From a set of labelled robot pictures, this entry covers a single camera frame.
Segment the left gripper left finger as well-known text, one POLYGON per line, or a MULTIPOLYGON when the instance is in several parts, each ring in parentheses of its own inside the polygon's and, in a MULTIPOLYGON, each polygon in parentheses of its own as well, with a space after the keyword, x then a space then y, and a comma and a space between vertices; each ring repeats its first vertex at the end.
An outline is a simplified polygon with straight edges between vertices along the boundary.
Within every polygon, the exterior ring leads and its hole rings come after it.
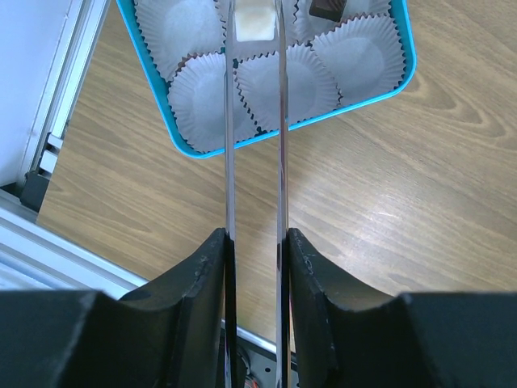
POLYGON ((122 298, 97 290, 1 295, 4 387, 213 387, 225 232, 122 298))

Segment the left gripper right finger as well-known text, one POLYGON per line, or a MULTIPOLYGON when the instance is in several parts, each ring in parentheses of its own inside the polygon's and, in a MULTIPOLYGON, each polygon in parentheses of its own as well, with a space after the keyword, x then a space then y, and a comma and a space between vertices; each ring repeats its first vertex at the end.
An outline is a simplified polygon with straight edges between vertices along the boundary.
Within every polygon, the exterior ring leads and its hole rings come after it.
POLYGON ((303 387, 513 387, 513 292, 391 296, 288 232, 296 363, 303 387))

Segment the metal tongs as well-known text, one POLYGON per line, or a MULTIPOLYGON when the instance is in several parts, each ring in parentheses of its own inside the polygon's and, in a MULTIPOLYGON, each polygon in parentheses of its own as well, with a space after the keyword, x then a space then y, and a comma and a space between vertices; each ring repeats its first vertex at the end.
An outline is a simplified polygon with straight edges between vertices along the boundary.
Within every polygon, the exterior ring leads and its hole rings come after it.
MULTIPOLYGON (((290 280, 288 258, 288 71, 284 10, 274 2, 276 35, 279 40, 280 134, 278 155, 278 205, 276 252, 275 354, 277 387, 291 385, 290 280)), ((233 127, 233 37, 236 23, 235 2, 229 2, 225 41, 225 386, 239 387, 237 373, 237 274, 236 200, 233 127)))

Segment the dark chocolate piece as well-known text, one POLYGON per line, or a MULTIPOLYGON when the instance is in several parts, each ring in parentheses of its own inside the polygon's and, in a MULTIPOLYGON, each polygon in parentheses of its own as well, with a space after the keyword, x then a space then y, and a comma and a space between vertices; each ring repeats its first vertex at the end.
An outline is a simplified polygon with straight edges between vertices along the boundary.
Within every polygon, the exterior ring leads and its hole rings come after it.
POLYGON ((338 22, 343 16, 346 4, 347 0, 313 0, 309 7, 309 15, 338 22))

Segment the white chocolate cube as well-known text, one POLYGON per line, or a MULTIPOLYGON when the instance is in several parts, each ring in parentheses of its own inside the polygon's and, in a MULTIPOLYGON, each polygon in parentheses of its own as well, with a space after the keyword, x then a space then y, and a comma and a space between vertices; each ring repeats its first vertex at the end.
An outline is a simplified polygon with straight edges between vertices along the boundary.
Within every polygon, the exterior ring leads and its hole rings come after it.
POLYGON ((276 11, 273 0, 237 0, 234 5, 238 42, 274 40, 276 11))

